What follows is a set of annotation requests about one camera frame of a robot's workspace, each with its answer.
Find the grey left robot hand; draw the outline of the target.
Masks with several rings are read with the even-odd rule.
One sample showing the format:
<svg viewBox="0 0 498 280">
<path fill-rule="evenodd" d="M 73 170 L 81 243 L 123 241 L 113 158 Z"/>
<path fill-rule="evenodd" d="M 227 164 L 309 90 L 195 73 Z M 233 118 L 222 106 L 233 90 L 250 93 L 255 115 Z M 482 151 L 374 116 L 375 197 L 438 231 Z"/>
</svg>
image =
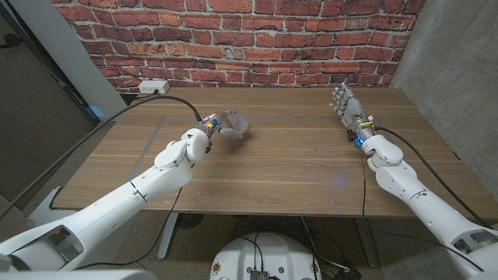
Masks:
<svg viewBox="0 0 498 280">
<path fill-rule="evenodd" d="M 248 129 L 248 122 L 238 117 L 236 111 L 226 110 L 205 115 L 195 127 L 205 132 L 208 138 L 219 133 L 230 140 L 237 140 Z"/>
</svg>

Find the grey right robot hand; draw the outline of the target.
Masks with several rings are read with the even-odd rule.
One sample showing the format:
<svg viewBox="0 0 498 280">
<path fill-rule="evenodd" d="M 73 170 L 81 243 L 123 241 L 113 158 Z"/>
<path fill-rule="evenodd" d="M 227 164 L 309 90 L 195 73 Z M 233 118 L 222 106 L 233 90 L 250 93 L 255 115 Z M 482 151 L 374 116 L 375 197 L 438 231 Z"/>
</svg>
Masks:
<svg viewBox="0 0 498 280">
<path fill-rule="evenodd" d="M 341 118 L 347 128 L 347 139 L 356 147 L 374 136 L 373 117 L 367 116 L 361 102 L 355 97 L 346 82 L 341 87 L 335 87 L 331 93 L 333 101 L 329 107 Z"/>
</svg>

